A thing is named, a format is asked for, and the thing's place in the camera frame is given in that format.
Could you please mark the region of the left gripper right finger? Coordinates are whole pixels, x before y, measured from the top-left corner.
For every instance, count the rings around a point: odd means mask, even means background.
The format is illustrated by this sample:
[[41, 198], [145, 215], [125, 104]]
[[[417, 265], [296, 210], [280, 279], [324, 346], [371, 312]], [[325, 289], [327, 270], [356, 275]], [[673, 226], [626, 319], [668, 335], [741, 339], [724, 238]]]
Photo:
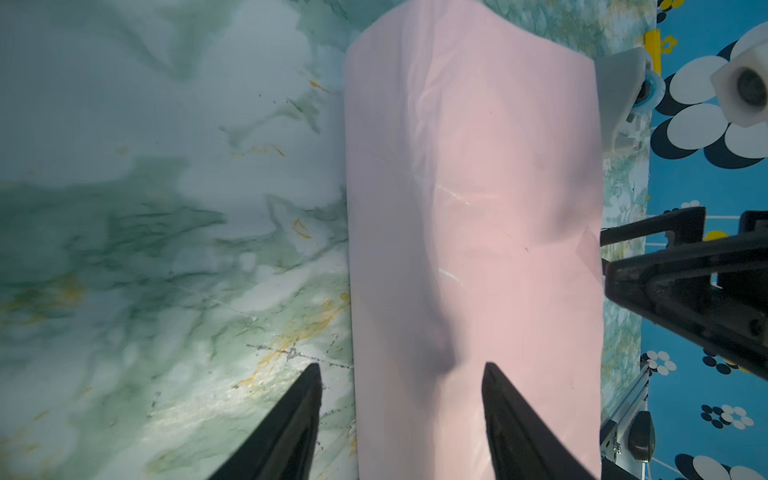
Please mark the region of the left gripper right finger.
[[485, 364], [481, 393], [487, 441], [497, 480], [593, 477], [493, 362]]

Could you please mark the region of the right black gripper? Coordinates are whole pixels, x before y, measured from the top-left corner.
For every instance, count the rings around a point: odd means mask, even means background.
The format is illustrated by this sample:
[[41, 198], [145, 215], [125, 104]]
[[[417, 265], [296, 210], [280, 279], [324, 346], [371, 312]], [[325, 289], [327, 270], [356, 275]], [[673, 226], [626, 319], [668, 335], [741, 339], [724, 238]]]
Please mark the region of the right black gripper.
[[665, 249], [604, 261], [605, 295], [752, 374], [767, 376], [767, 214], [707, 241], [706, 210], [684, 208], [604, 229], [603, 246], [664, 233]]

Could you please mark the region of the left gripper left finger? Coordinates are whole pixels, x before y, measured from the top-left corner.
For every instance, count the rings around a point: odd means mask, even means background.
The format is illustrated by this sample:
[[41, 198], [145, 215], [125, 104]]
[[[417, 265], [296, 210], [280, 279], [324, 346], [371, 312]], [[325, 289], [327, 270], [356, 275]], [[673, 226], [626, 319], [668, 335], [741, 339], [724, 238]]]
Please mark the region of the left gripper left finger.
[[303, 480], [310, 476], [322, 400], [311, 363], [211, 480]]

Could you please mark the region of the purple wrapping paper sheet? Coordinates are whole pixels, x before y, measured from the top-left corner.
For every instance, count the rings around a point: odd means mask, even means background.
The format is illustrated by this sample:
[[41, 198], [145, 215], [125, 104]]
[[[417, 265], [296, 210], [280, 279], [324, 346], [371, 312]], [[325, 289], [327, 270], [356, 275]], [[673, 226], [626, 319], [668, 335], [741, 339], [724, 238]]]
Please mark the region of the purple wrapping paper sheet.
[[359, 474], [490, 479], [497, 365], [601, 472], [603, 158], [593, 61], [477, 1], [411, 1], [345, 63]]

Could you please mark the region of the yellow tape piece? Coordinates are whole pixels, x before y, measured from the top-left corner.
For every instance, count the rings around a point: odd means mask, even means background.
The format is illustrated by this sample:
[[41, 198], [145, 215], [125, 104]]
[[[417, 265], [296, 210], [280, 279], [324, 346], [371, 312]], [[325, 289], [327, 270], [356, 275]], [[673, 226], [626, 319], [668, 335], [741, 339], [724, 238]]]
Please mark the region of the yellow tape piece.
[[671, 54], [678, 45], [678, 39], [673, 35], [664, 36], [660, 29], [654, 29], [644, 34], [644, 48], [652, 59], [652, 69], [658, 75], [662, 74], [662, 56]]

